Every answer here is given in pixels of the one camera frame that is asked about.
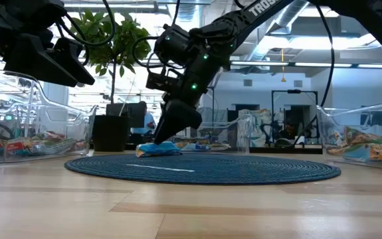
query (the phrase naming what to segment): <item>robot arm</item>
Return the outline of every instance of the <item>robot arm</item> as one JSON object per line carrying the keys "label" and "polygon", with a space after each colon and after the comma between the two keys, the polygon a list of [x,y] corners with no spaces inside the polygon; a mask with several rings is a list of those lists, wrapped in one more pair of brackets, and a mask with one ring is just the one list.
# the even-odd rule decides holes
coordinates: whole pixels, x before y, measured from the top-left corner
{"label": "robot arm", "polygon": [[[155,131],[161,143],[186,127],[198,128],[201,115],[195,110],[199,98],[220,67],[230,69],[229,57],[259,25],[293,0],[257,0],[240,11],[219,17],[210,25],[184,31],[165,25],[154,52],[162,62],[169,60],[186,68],[177,78],[151,73],[147,87],[165,91],[163,114]],[[382,44],[382,0],[309,0],[326,5],[340,15],[357,19]]]}
{"label": "robot arm", "polygon": [[51,43],[48,28],[66,15],[61,0],[0,0],[0,55],[5,70],[74,87],[94,79],[78,61],[83,46],[60,38]]}

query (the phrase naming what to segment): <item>fluorescent light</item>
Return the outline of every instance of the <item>fluorescent light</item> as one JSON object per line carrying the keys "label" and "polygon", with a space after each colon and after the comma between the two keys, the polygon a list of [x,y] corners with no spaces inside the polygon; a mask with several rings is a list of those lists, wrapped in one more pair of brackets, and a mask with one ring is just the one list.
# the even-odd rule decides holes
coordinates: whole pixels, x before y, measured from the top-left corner
{"label": "fluorescent light", "polygon": [[382,68],[382,64],[360,64],[358,68]]}
{"label": "fluorescent light", "polygon": [[[331,63],[309,63],[309,62],[296,62],[295,66],[307,66],[307,67],[330,67]],[[350,67],[351,64],[336,63],[334,67]]]}
{"label": "fluorescent light", "polygon": [[[82,7],[82,8],[106,8],[104,4],[81,4],[81,3],[67,3],[64,7]],[[142,4],[110,4],[110,8],[131,8],[131,9],[142,9],[142,8],[154,8],[153,5],[142,5]],[[166,6],[159,6],[159,9],[166,10]]]}
{"label": "fluorescent light", "polygon": [[234,60],[233,66],[288,66],[288,62],[247,62],[243,60]]}

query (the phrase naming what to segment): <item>wire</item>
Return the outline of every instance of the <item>wire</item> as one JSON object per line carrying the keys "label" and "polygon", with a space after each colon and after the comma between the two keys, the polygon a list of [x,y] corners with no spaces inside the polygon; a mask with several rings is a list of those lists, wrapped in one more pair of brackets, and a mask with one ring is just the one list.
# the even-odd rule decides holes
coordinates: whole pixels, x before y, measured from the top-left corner
{"label": "wire", "polygon": [[133,77],[132,86],[130,86],[129,94],[127,94],[127,97],[126,97],[126,99],[125,99],[124,102],[123,102],[123,107],[122,107],[122,109],[120,110],[120,114],[119,114],[119,116],[122,115],[123,110],[124,110],[124,106],[127,104],[127,100],[129,99],[130,92],[132,92],[132,88],[133,88],[133,86],[134,86],[134,84],[135,84],[135,79],[136,79],[136,75]]}
{"label": "wire", "polygon": [[149,58],[148,58],[148,61],[146,62],[146,70],[148,71],[148,74],[151,74],[151,70],[150,70],[150,67],[149,67],[149,62],[151,61],[151,58],[152,56],[155,54],[155,52],[151,53]]}
{"label": "wire", "polygon": [[[175,9],[175,14],[173,16],[173,21],[171,22],[171,25],[175,25],[176,24],[176,19],[177,19],[177,16],[179,14],[179,7],[180,7],[180,0],[177,0],[176,1],[176,9]],[[142,63],[136,56],[136,47],[138,47],[138,44],[141,42],[141,41],[144,41],[144,40],[157,40],[158,37],[153,37],[153,36],[149,36],[149,37],[142,37],[138,40],[135,41],[135,43],[133,44],[132,46],[132,56],[133,56],[133,59],[135,60],[135,62],[142,66],[142,67],[145,67],[147,68],[147,71],[148,73],[151,73],[151,70],[150,68],[159,68],[159,67],[163,67],[163,66],[168,66],[170,68],[174,68],[174,69],[177,69],[177,70],[181,70],[181,69],[184,69],[184,67],[181,67],[181,68],[178,68],[178,67],[175,67],[171,64],[169,64],[167,61],[165,61],[164,59],[162,59],[162,57],[159,57],[159,61],[162,63],[162,64],[155,64],[155,65],[152,65],[150,66],[149,65],[149,60],[151,59],[151,57],[153,56],[153,53],[151,53],[151,55],[149,56],[149,60],[146,62],[146,64]]]}
{"label": "wire", "polygon": [[[116,34],[116,20],[114,18],[114,15],[112,14],[111,12],[111,8],[107,2],[107,0],[102,0],[104,2],[104,5],[105,5],[105,8],[108,12],[108,15],[110,16],[110,20],[111,20],[111,34],[110,36],[103,40],[102,42],[97,42],[97,43],[93,43],[93,42],[88,42],[84,39],[80,39],[79,37],[77,37],[70,29],[68,29],[68,27],[65,25],[64,21],[61,19],[60,21],[60,25],[63,27],[63,29],[74,39],[74,40],[77,40],[79,43],[85,45],[85,46],[103,46],[105,45],[106,43],[110,42],[113,38],[114,38],[114,35]],[[72,19],[72,17],[69,15],[69,14],[66,14],[65,17],[71,22],[71,25],[77,30],[79,30],[80,27],[78,27],[77,23],[74,22],[74,20]]]}
{"label": "wire", "polygon": [[[62,28],[60,27],[62,25],[62,23],[55,23],[56,24],[56,27],[58,28],[58,31],[59,31],[59,34],[61,37],[65,37],[64,36],[64,33],[62,31]],[[80,37],[84,40],[86,40],[86,36],[84,36],[84,33],[82,32],[82,30],[80,29],[80,27],[75,27],[76,30],[77,30],[77,33],[80,35]],[[89,63],[89,59],[90,59],[90,50],[89,50],[89,47],[84,45],[84,50],[85,50],[85,55],[86,55],[86,58],[84,59],[84,62],[82,63],[83,66],[86,66],[88,63]]]}
{"label": "wire", "polygon": [[239,2],[239,0],[233,0],[233,1],[235,2],[235,4],[236,4],[240,9],[245,8],[245,6],[242,5],[242,4]]}
{"label": "wire", "polygon": [[177,18],[177,15],[179,14],[179,6],[180,6],[180,0],[177,0],[176,1],[176,10],[175,10],[175,15],[173,17],[173,21],[171,22],[171,25],[173,26],[174,24],[176,24],[176,18]]}
{"label": "wire", "polygon": [[[325,87],[325,93],[324,93],[324,97],[322,98],[322,101],[321,101],[321,104],[320,106],[323,107],[325,102],[326,102],[326,98],[328,96],[328,92],[330,90],[330,86],[331,86],[331,82],[332,82],[332,75],[334,73],[334,65],[335,65],[335,50],[334,50],[334,47],[333,47],[333,41],[332,41],[332,33],[331,33],[331,30],[330,30],[330,27],[328,26],[328,23],[326,22],[326,19],[325,19],[325,16],[324,16],[324,13],[322,12],[321,10],[321,7],[317,4],[316,5],[316,9],[318,10],[318,13],[320,14],[321,16],[321,20],[322,20],[322,23],[324,24],[325,26],[325,30],[328,34],[328,38],[330,40],[330,43],[331,43],[331,68],[330,68],[330,75],[328,76],[328,82],[326,84],[326,87]],[[297,144],[297,141],[301,138],[301,136],[303,135],[303,133],[305,131],[307,131],[308,129],[310,129],[312,127],[312,124],[316,121],[317,117],[315,116],[308,125],[305,126],[305,128],[298,134],[298,137],[297,139],[294,141],[294,143],[292,144],[291,147],[295,147],[296,144]]]}
{"label": "wire", "polygon": [[307,97],[309,97],[313,101],[313,103],[316,104],[316,101],[311,96],[309,96],[309,94],[307,92],[304,92],[304,93],[307,95]]}
{"label": "wire", "polygon": [[144,64],[142,63],[138,57],[136,56],[136,47],[138,47],[138,44],[141,42],[141,41],[144,41],[144,40],[157,40],[158,37],[152,37],[152,36],[149,36],[149,37],[141,37],[139,38],[138,40],[136,40],[136,42],[133,44],[132,46],[132,56],[133,56],[133,59],[135,60],[135,62],[142,66],[142,67],[145,67],[147,69],[149,68],[159,68],[159,67],[163,67],[164,65],[163,64],[156,64],[156,65],[153,65],[153,66],[150,66],[149,65],[149,60],[147,62],[147,64]]}

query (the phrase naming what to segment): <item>clear plastic bin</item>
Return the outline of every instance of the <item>clear plastic bin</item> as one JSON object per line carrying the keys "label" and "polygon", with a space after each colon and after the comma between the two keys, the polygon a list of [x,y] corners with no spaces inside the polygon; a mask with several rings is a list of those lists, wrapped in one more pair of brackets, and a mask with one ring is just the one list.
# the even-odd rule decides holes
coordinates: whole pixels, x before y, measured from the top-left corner
{"label": "clear plastic bin", "polygon": [[318,106],[318,119],[326,160],[382,168],[382,104],[355,110]]}
{"label": "clear plastic bin", "polygon": [[203,122],[187,128],[170,141],[183,152],[250,153],[253,117],[244,115],[232,122]]}
{"label": "clear plastic bin", "polygon": [[87,154],[95,112],[51,102],[30,76],[0,70],[0,163]]}

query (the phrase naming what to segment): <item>wooden floor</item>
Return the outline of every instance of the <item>wooden floor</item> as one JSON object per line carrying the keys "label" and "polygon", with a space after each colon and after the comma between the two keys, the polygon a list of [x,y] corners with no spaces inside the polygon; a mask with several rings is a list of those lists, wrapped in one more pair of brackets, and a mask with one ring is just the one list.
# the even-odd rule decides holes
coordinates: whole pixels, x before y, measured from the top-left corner
{"label": "wooden floor", "polygon": [[67,160],[0,165],[0,239],[382,239],[382,169],[339,164],[328,181],[218,187],[91,177]]}

